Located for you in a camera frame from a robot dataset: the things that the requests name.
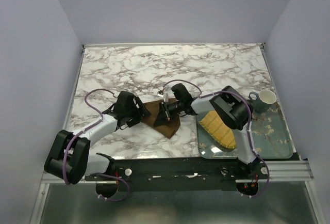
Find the brown cloth napkin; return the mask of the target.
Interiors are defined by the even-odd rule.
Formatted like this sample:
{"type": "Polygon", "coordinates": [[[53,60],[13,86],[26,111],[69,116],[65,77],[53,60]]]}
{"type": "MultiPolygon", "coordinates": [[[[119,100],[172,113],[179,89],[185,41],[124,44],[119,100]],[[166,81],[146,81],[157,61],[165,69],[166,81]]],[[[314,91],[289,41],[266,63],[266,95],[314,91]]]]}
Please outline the brown cloth napkin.
{"type": "Polygon", "coordinates": [[[159,113],[159,103],[160,102],[161,102],[160,100],[157,100],[157,101],[151,101],[151,102],[144,103],[144,106],[151,113],[151,115],[148,117],[144,117],[142,119],[142,122],[144,124],[148,125],[149,127],[151,127],[152,129],[156,130],[160,134],[162,134],[164,137],[170,139],[175,135],[175,133],[178,131],[178,129],[180,127],[180,117],[179,117],[179,115],[176,115],[167,124],[161,125],[158,127],[154,127],[154,122],[156,121],[156,118],[159,113]]]}

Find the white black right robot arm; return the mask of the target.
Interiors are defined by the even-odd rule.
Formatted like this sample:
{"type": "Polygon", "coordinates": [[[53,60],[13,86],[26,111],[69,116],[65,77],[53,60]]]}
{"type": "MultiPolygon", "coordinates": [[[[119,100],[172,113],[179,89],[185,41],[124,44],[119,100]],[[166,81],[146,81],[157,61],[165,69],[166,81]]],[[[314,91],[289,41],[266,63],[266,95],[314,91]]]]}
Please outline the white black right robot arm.
{"type": "Polygon", "coordinates": [[[182,83],[174,85],[171,91],[176,101],[169,103],[162,100],[159,103],[158,115],[153,126],[169,124],[181,112],[196,116],[214,111],[233,133],[237,148],[238,174],[245,179],[254,175],[262,159],[255,150],[252,136],[252,105],[231,86],[196,98],[192,97],[182,83]]]}

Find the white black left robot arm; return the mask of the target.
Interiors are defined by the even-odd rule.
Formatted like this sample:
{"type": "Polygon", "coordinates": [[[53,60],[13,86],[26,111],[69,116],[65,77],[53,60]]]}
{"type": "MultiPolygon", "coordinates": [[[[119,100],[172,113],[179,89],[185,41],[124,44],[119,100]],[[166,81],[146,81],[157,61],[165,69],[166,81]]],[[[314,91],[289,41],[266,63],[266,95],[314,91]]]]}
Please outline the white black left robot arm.
{"type": "Polygon", "coordinates": [[[142,122],[151,113],[139,97],[127,91],[121,91],[108,109],[97,112],[100,117],[86,126],[57,133],[44,164],[45,172],[66,184],[77,184],[86,175],[97,174],[103,180],[113,177],[112,158],[105,154],[90,156],[91,146],[123,126],[142,122]]]}

